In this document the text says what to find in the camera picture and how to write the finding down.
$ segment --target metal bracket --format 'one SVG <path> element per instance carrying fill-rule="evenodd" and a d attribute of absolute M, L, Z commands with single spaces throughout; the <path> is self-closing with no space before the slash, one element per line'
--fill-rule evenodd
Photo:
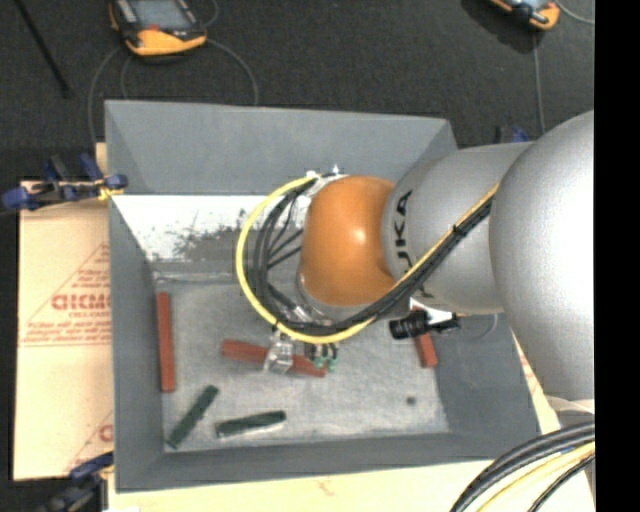
<path fill-rule="evenodd" d="M 262 370 L 282 375 L 293 366 L 293 340 L 275 331 L 269 339 L 271 346 L 264 358 Z"/>

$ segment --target orange device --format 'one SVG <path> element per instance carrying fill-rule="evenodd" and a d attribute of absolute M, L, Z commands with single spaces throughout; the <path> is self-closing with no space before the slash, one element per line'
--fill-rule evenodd
<path fill-rule="evenodd" d="M 558 22 L 560 8 L 546 0 L 491 0 L 501 9 L 526 17 L 530 25 L 549 30 Z"/>
<path fill-rule="evenodd" d="M 140 57 L 184 54 L 207 40 L 185 0 L 110 0 L 109 16 L 125 46 Z"/>

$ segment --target clamp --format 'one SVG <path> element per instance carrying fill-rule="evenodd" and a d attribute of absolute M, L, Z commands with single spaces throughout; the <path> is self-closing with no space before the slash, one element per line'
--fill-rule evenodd
<path fill-rule="evenodd" d="M 45 505 L 37 507 L 35 512 L 77 512 L 98 493 L 103 502 L 101 505 L 106 504 L 103 472 L 113 466 L 113 463 L 113 452 L 108 452 L 72 469 L 69 478 L 74 485 L 50 498 Z"/>
<path fill-rule="evenodd" d="M 85 173 L 82 181 L 73 181 L 58 155 L 49 158 L 45 166 L 45 178 L 29 187 L 21 186 L 2 194 L 2 203 L 7 210 L 37 210 L 43 206 L 76 202 L 98 197 L 106 199 L 122 192 L 129 184 L 124 174 L 104 176 L 95 160 L 88 153 L 79 157 Z"/>

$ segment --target black cable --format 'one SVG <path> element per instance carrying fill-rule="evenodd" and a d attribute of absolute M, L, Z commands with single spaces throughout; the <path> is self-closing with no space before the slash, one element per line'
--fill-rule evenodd
<path fill-rule="evenodd" d="M 312 335 L 327 335 L 335 334 L 336 332 L 343 331 L 352 327 L 354 324 L 370 320 L 372 317 L 377 319 L 386 314 L 392 308 L 394 308 L 400 301 L 409 300 L 409 298 L 420 289 L 422 283 L 429 275 L 433 273 L 435 268 L 443 261 L 451 250 L 482 220 L 484 220 L 490 213 L 493 196 L 486 199 L 486 201 L 480 205 L 476 211 L 470 215 L 465 221 L 461 222 L 458 226 L 449 233 L 444 242 L 439 248 L 434 251 L 433 255 L 425 261 L 420 268 L 418 268 L 414 274 L 396 286 L 384 297 L 369 305 L 367 308 L 352 315 L 351 317 L 336 322 L 332 325 L 324 325 L 315 322 L 301 322 L 291 320 L 284 316 L 279 310 L 269 307 L 273 305 L 268 295 L 268 262 L 272 257 L 269 254 L 269 240 L 273 232 L 274 226 L 277 224 L 279 218 L 283 215 L 286 207 L 290 205 L 298 195 L 303 193 L 309 184 L 290 191 L 269 213 L 267 220 L 263 225 L 265 230 L 264 236 L 259 236 L 256 243 L 256 249 L 254 251 L 254 269 L 258 269 L 256 273 L 256 296 L 264 297 L 265 301 L 270 304 L 265 304 L 265 307 L 278 319 L 278 322 L 293 330 L 304 330 L 308 334 Z"/>
<path fill-rule="evenodd" d="M 300 194 L 297 194 L 295 199 L 289 205 L 289 213 L 287 214 L 287 219 L 284 222 L 284 226 L 282 226 L 282 228 L 280 229 L 280 232 L 276 236 L 275 240 L 271 244 L 269 244 L 269 251 L 273 250 L 275 245 L 280 241 L 280 239 L 282 238 L 282 235 L 284 235 L 285 231 L 289 227 L 291 219 L 293 218 L 293 207 L 295 206 L 296 201 L 298 200 L 299 197 L 300 197 Z"/>
<path fill-rule="evenodd" d="M 278 253 L 280 253 L 285 247 L 288 247 L 291 242 L 293 242 L 294 240 L 296 240 L 297 238 L 300 238 L 302 236 L 302 233 L 304 233 L 303 229 L 298 229 L 295 233 L 293 233 L 289 238 L 286 238 L 278 247 L 273 248 L 272 250 L 269 251 L 269 257 L 270 259 L 272 259 L 273 257 L 275 257 Z"/>
<path fill-rule="evenodd" d="M 595 439 L 595 422 L 576 425 L 535 438 L 516 447 L 482 471 L 462 492 L 451 512 L 462 512 L 503 478 L 538 460 Z"/>
<path fill-rule="evenodd" d="M 60 86 L 60 93 L 62 94 L 62 97 L 65 99 L 73 98 L 74 97 L 73 90 L 71 89 L 71 87 L 69 87 L 69 84 L 65 80 L 64 76 L 62 76 L 62 72 L 60 71 L 58 64 L 54 60 L 53 55 L 51 55 L 51 52 L 49 51 L 49 48 L 44 42 L 44 39 L 42 39 L 42 36 L 40 35 L 38 28 L 33 22 L 33 19 L 31 18 L 29 11 L 27 11 L 27 8 L 22 3 L 22 0 L 13 0 L 13 1 L 16 4 L 16 7 L 18 8 L 18 10 L 20 11 L 20 14 L 22 15 L 22 18 L 24 19 L 25 23 L 27 24 L 27 27 L 29 28 L 29 31 L 31 32 L 33 39 L 38 45 L 38 48 L 40 48 L 40 52 L 42 53 L 43 57 L 47 61 L 49 69 L 51 69 L 51 72 L 55 76 L 58 82 L 58 85 Z"/>
<path fill-rule="evenodd" d="M 269 291 L 273 294 L 274 298 L 278 302 L 281 302 L 282 304 L 284 304 L 289 309 L 295 309 L 296 308 L 296 303 L 293 302 L 289 297 L 287 297 L 284 293 L 282 293 L 280 290 L 278 290 L 272 284 L 269 284 Z"/>
<path fill-rule="evenodd" d="M 491 471 L 495 471 L 505 466 L 506 464 L 512 462 L 513 460 L 518 459 L 530 453 L 532 451 L 542 449 L 553 442 L 560 442 L 573 439 L 575 436 L 579 436 L 585 433 L 592 433 L 595 430 L 595 422 L 594 420 L 590 420 L 586 423 L 580 423 L 578 425 L 573 425 L 570 427 L 566 427 L 563 429 L 556 430 L 554 432 L 550 432 L 548 434 L 544 434 L 539 437 L 535 437 L 526 443 L 517 446 L 513 450 L 505 453 L 504 455 L 497 458 L 493 463 L 485 468 L 485 470 L 480 473 L 480 475 L 489 473 Z"/>
<path fill-rule="evenodd" d="M 533 502 L 533 505 L 529 508 L 527 512 L 538 512 L 542 505 L 544 505 L 553 493 L 555 493 L 560 487 L 562 487 L 567 481 L 569 481 L 572 477 L 580 473 L 583 469 L 585 469 L 589 464 L 591 464 L 596 459 L 596 454 L 593 453 L 588 457 L 584 458 L 573 467 L 569 468 L 562 475 L 560 475 L 549 487 L 545 489 L 545 491 L 538 496 L 536 501 Z"/>
<path fill-rule="evenodd" d="M 291 249 L 289 252 L 286 252 L 285 254 L 283 254 L 282 256 L 280 256 L 277 260 L 269 263 L 267 265 L 267 268 L 269 270 L 271 270 L 273 267 L 280 265 L 280 263 L 282 263 L 285 260 L 288 260 L 289 258 L 291 258 L 291 256 L 298 254 L 300 251 L 302 250 L 302 247 L 296 247 L 295 249 Z"/>

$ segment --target wooden block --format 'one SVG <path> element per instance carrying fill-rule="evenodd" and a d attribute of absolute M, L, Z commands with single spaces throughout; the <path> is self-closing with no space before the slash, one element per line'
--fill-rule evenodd
<path fill-rule="evenodd" d="M 433 346 L 433 339 L 428 332 L 416 336 L 413 338 L 418 357 L 420 358 L 420 365 L 423 368 L 433 368 L 438 365 L 438 356 L 436 355 L 436 349 Z"/>
<path fill-rule="evenodd" d="M 267 357 L 267 352 L 268 349 L 266 347 L 245 343 L 244 341 L 224 340 L 222 342 L 222 357 L 233 359 L 234 361 L 262 366 L 264 358 Z M 300 355 L 293 356 L 293 366 L 289 371 L 311 375 L 312 377 L 324 377 L 327 374 L 326 368 L 318 370 L 311 361 Z"/>
<path fill-rule="evenodd" d="M 156 309 L 160 348 L 160 389 L 163 393 L 171 393 L 176 390 L 176 371 L 171 327 L 171 298 L 168 293 L 158 292 Z"/>

